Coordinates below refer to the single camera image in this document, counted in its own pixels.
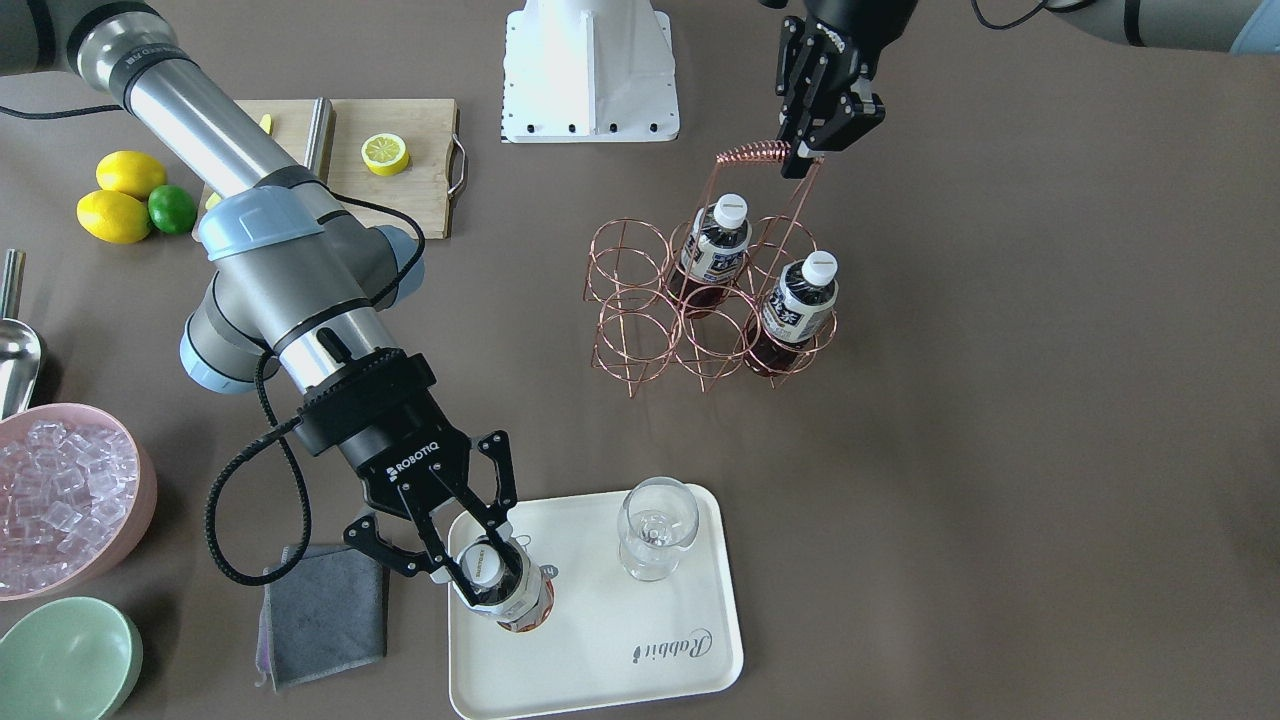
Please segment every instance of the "brown tabletop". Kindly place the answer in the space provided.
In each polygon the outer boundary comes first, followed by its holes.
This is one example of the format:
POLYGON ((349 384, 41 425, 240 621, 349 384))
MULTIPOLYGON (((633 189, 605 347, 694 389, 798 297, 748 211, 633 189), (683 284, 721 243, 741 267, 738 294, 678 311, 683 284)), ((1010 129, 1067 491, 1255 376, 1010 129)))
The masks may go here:
MULTIPOLYGON (((156 3, 233 97, 458 101, 453 237, 384 322, 430 360, 457 427, 511 432, 522 497, 666 474, 719 500, 740 679, 584 717, 1280 714, 1274 58, 1128 49, 1051 17, 995 33, 964 3, 922 4, 882 58, 888 119, 829 159, 804 215, 842 261, 835 343, 778 389, 744 374, 701 395, 671 373, 628 400, 589 366, 588 242, 618 217, 675 225, 714 152, 772 137, 782 15, 658 4, 673 142, 512 146, 503 18, 520 5, 156 3)), ((0 78, 9 106, 100 101, 70 76, 0 78)), ((44 400, 119 416, 160 478, 137 551, 73 591, 141 629, 122 717, 451 717, 447 591, 425 578, 392 579, 385 660, 255 687, 261 591, 219 574, 201 518, 264 423, 178 363, 202 249, 77 225, 119 149, 198 192, 123 113, 0 118, 0 245, 28 251, 22 318, 56 359, 44 400)), ((270 387, 297 406, 288 380, 270 387)), ((337 452, 303 466, 315 542, 335 542, 360 486, 337 452)), ((221 509, 228 555, 269 564, 297 512, 283 464, 251 465, 221 509)), ((41 602, 0 605, 0 628, 41 602)))

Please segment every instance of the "metal scoop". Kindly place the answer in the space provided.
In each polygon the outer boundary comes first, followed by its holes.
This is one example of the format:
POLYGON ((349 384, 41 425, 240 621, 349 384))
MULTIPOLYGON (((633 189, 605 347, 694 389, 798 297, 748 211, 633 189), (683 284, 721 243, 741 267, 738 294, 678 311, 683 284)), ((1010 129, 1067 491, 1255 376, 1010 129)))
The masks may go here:
POLYGON ((36 331, 15 318, 22 295, 22 269, 27 254, 9 250, 0 278, 0 420, 31 405, 36 375, 45 359, 45 343, 36 331))

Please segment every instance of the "wooden cutting board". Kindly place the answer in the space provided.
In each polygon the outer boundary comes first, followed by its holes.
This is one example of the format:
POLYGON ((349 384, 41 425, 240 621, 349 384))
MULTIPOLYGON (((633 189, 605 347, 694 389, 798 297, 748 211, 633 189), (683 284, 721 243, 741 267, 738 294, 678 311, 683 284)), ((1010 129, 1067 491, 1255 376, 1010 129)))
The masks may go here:
MULTIPOLYGON (((315 100, 241 100, 239 106, 259 120, 271 115, 271 137, 302 163, 315 100)), ((328 173, 321 174, 339 195, 378 202, 401 210, 422 227, 429 240, 449 237, 449 168, 458 106, 453 100, 332 100, 333 136, 329 141, 328 173), (410 163, 403 172, 379 177, 369 172, 360 147, 370 136, 392 132, 408 146, 410 163)), ((200 213, 210 190, 200 201, 200 213)), ((365 225, 396 225, 410 236, 407 223, 390 215, 347 206, 365 225)))

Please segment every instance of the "pink bowl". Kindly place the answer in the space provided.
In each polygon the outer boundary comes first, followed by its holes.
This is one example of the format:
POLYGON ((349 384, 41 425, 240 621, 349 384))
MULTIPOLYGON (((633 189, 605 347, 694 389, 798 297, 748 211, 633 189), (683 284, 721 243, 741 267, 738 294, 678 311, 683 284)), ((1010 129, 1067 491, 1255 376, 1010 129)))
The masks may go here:
POLYGON ((88 562, 79 568, 73 568, 61 579, 37 591, 15 594, 3 594, 4 591, 0 591, 0 602, 54 594, 110 570, 116 562, 124 560, 124 556, 138 544, 138 541, 142 539, 143 533, 147 530, 147 525, 151 524, 151 516, 156 509, 155 466, 151 465, 151 457, 147 456, 142 446, 133 439, 133 436, 129 434, 129 430, 119 420, 90 405, 76 402, 41 405, 0 421, 0 447, 10 442, 20 442, 27 436, 31 425, 37 420, 59 420, 76 425, 102 425, 123 432, 138 455, 138 488, 115 534, 106 541, 102 550, 90 559, 88 562))

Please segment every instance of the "black cable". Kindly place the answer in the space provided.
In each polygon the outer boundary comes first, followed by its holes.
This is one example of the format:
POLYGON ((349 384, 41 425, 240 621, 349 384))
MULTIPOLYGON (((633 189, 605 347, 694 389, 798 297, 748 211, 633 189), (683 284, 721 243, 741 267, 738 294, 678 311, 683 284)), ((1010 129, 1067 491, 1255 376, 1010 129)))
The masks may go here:
POLYGON ((123 110, 119 105, 95 105, 92 108, 77 108, 74 110, 59 110, 56 113, 24 113, 22 110, 14 110, 13 108, 5 108, 0 105, 0 113, 5 115, 12 115, 14 118, 20 118, 23 120, 59 120, 63 118, 78 118, 81 115, 92 115, 95 113, 110 113, 113 110, 123 110))
POLYGON ((982 9, 978 8, 978 0, 969 0, 969 4, 973 5, 973 14, 978 15, 978 22, 982 23, 982 27, 988 28, 988 29, 1010 29, 1010 28, 1015 28, 1015 27, 1025 23, 1027 20, 1029 20, 1029 19, 1034 18, 1037 14, 1039 14, 1041 10, 1043 10, 1046 6, 1048 6, 1048 0, 1039 0, 1039 3, 1037 3, 1036 6, 1032 8, 1029 13, 1027 13, 1025 15, 1018 18, 1016 20, 1014 20, 1011 23, 1006 23, 1006 24, 1002 24, 1002 26, 993 24, 991 20, 988 20, 982 14, 982 9))
MULTIPOLYGON (((422 254, 426 251, 426 234, 422 232, 422 228, 417 224, 417 222, 415 222, 407 213, 402 213, 394 208, 387 208, 376 202, 369 202, 367 200, 358 200, 356 197, 347 197, 337 193, 334 193, 334 197, 342 202, 369 208, 370 210, 376 210, 379 213, 399 218, 408 223, 417 234, 417 247, 413 250, 408 261, 406 261, 404 265, 397 270, 392 281, 387 283, 387 287, 378 291, 378 293, 370 299, 374 305, 378 305, 378 302, 387 297, 388 293, 399 287, 401 281, 408 275, 413 264, 422 258, 422 254)), ((242 585, 251 587, 274 583, 287 575, 302 560, 302 556, 307 551, 307 546, 311 544, 311 500, 307 495, 307 483, 306 478, 302 475, 302 469, 298 466, 298 459, 293 455, 293 448, 289 447, 289 441, 284 437, 289 434, 293 428, 302 424, 302 418, 300 415, 294 415, 284 423, 279 423, 276 420, 275 411, 271 407, 271 400, 266 396, 266 382, 264 379, 266 364, 270 360, 271 352, 269 350, 264 351, 262 355, 259 356, 257 365, 253 369, 253 389, 257 391, 257 401, 262 406, 262 414, 266 415, 266 421, 271 425, 271 429, 246 446, 239 455, 233 457, 230 462, 223 468, 223 471, 209 488, 209 498, 205 502, 205 542, 209 544, 209 553, 214 557, 214 565, 216 565, 218 569, 232 580, 242 585), (298 542, 298 547, 293 551, 293 553, 291 553, 289 557, 275 570, 262 575, 246 575, 232 566, 230 561, 227 560, 227 556, 223 553, 221 546, 218 543, 218 501, 221 497, 223 488, 227 486, 227 482, 230 480, 230 477, 236 474, 236 470, 238 470, 241 465, 256 457, 257 454, 266 450, 266 447, 271 443, 279 443, 280 451, 284 454, 284 460, 289 465, 289 471, 293 474, 293 482, 298 488, 298 503, 302 509, 302 539, 298 542)))
POLYGON ((333 196, 337 197, 338 201, 340 202, 347 202, 349 205, 358 205, 360 208, 369 208, 370 210, 376 210, 379 213, 385 213, 393 218, 399 218, 406 223, 408 223, 408 227, 413 228, 413 233, 417 234, 417 237, 415 238, 417 242, 417 247, 413 249, 413 254, 410 255, 410 259, 408 261, 404 263, 404 266, 396 273, 396 277, 393 277, 392 281, 387 283, 387 287, 379 290, 376 295, 369 299, 369 301, 376 306, 393 290, 399 287, 401 281, 403 281, 408 275, 410 270, 413 269, 413 265, 422 258, 422 254, 426 251, 426 234, 422 233, 422 228, 407 213, 402 213, 394 208, 388 208, 385 205, 379 205, 376 202, 370 202, 367 200, 360 200, 358 197, 348 197, 346 195, 338 195, 337 192, 334 192, 333 196))

